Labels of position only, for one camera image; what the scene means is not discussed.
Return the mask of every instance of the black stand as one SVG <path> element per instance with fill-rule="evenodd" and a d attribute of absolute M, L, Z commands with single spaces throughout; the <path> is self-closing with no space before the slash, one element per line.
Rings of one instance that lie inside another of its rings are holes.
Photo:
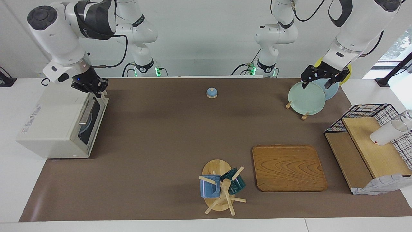
<path fill-rule="evenodd" d="M 0 72 L 0 80 L 4 82 L 0 84 L 0 87 L 11 87 L 16 82 L 17 78 L 6 77 L 2 72 Z"/>
<path fill-rule="evenodd" d="M 396 66 L 387 76 L 385 76 L 384 78 L 377 78 L 375 79 L 376 83 L 378 83 L 378 85 L 380 87 L 390 87 L 390 85 L 388 85 L 388 81 L 399 72 L 399 70 L 401 70 L 405 65 L 407 65 L 410 61 L 412 60 L 412 52 L 409 53 L 409 55 L 403 59 L 403 61 L 401 61 L 398 66 Z"/>

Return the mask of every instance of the dark green mug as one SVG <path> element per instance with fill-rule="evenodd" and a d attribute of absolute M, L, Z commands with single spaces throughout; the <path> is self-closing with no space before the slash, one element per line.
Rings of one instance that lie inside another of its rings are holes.
<path fill-rule="evenodd" d="M 222 177 L 220 178 L 220 181 L 223 181 L 224 179 L 229 179 L 231 181 L 230 188 L 228 191 L 230 195 L 235 195 L 246 187 L 246 184 L 240 175 L 238 175 L 235 180 L 232 180 L 232 177 L 236 173 L 237 173 L 237 168 L 234 168 L 228 171 L 227 173 L 225 173 L 224 175 L 222 175 Z"/>

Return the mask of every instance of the white cloth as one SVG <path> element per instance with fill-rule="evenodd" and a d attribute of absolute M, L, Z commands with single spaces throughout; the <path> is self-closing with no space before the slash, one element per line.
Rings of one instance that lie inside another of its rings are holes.
<path fill-rule="evenodd" d="M 379 195 L 412 185 L 411 176 L 393 174 L 373 179 L 364 188 L 352 188 L 353 195 Z"/>

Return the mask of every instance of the white toaster oven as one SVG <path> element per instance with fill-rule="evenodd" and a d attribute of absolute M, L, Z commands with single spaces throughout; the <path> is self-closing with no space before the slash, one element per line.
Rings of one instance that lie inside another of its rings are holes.
<path fill-rule="evenodd" d="M 108 100 L 51 82 L 16 141 L 43 158 L 88 158 Z"/>

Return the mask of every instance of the white wall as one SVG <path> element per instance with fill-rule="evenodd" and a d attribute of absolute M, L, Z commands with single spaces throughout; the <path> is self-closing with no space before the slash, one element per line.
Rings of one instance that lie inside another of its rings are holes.
<path fill-rule="evenodd" d="M 44 55 L 26 34 L 27 13 L 36 6 L 47 5 L 53 0 L 0 0 L 6 2 L 18 19 L 13 20 L 5 14 L 0 15 L 2 25 L 0 64 L 19 77 L 35 76 L 33 71 L 41 71 L 45 65 Z M 332 0 L 325 1 L 318 14 L 306 23 L 296 21 L 300 35 L 289 45 L 280 45 L 278 66 L 280 76 L 299 77 L 307 65 L 313 64 L 323 56 L 339 29 L 329 20 L 327 10 Z M 297 11 L 300 18 L 306 18 L 318 6 L 319 1 L 299 1 Z M 263 24 L 274 24 L 270 15 L 270 0 L 139 0 L 146 19 L 159 30 L 157 42 L 149 44 L 153 57 L 171 76 L 209 76 L 228 75 L 233 69 L 250 62 L 259 45 L 253 34 Z M 412 1 L 406 1 L 396 18 L 385 30 L 385 35 L 377 50 L 367 58 L 359 59 L 354 66 L 353 77 L 362 78 L 373 64 L 388 50 L 393 42 L 412 24 Z M 19 30 L 9 33 L 13 28 Z M 82 45 L 92 53 L 93 65 L 115 64 L 123 54 L 121 44 L 109 41 L 81 39 Z M 21 62 L 5 62 L 6 55 Z M 124 64 L 131 62 L 130 55 Z M 24 64 L 25 72 L 19 69 Z M 124 65 L 115 69 L 100 69 L 101 76 L 120 76 Z"/>

